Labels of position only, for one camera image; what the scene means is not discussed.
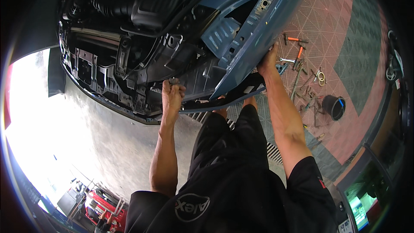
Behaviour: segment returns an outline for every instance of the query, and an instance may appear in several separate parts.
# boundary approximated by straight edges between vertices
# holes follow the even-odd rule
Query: leg
[[[243,109],[234,126],[233,133],[237,135],[242,145],[253,154],[253,157],[263,167],[269,168],[267,161],[267,140],[259,116],[257,115],[257,103],[254,96],[244,101]]]
[[[225,132],[230,132],[229,125],[223,114],[227,116],[225,109],[212,112],[204,121],[194,143],[191,163],[193,163],[194,158],[200,153],[208,151]]]

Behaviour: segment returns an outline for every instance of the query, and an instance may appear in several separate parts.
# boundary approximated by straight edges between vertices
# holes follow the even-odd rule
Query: right hand
[[[181,102],[185,95],[185,86],[170,85],[169,80],[162,83],[162,123],[174,125],[179,117]]]
[[[262,61],[257,65],[257,71],[264,78],[266,76],[274,75],[275,72],[279,74],[275,66],[277,61],[277,49],[278,44],[276,42],[273,44],[272,49],[266,53]]]

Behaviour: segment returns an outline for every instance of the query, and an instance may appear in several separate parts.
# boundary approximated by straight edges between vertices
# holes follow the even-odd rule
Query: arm
[[[177,156],[174,145],[174,124],[179,116],[185,87],[162,84],[163,116],[158,131],[157,147],[149,169],[151,191],[173,197],[178,183]]]
[[[301,116],[287,95],[275,67],[276,59],[277,44],[274,44],[257,70],[265,79],[274,141],[282,156],[286,177],[289,178],[295,165],[303,158],[312,156],[312,153],[306,147]]]

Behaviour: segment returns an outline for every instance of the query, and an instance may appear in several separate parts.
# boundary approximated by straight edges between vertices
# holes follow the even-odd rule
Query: car
[[[86,195],[85,207],[85,216],[94,225],[98,224],[99,217],[107,210],[110,212],[106,213],[106,219],[114,214],[110,231],[115,233],[125,231],[128,206],[125,201],[112,195],[109,191],[100,188],[91,190]]]
[[[180,112],[220,109],[265,89],[252,70],[301,1],[59,0],[61,65],[91,98],[144,124],[161,121],[170,78],[187,88]]]

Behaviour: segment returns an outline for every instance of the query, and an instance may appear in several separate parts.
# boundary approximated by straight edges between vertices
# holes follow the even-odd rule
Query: black bucket
[[[345,107],[345,100],[341,96],[328,95],[322,101],[322,109],[329,113],[335,122],[344,116]]]

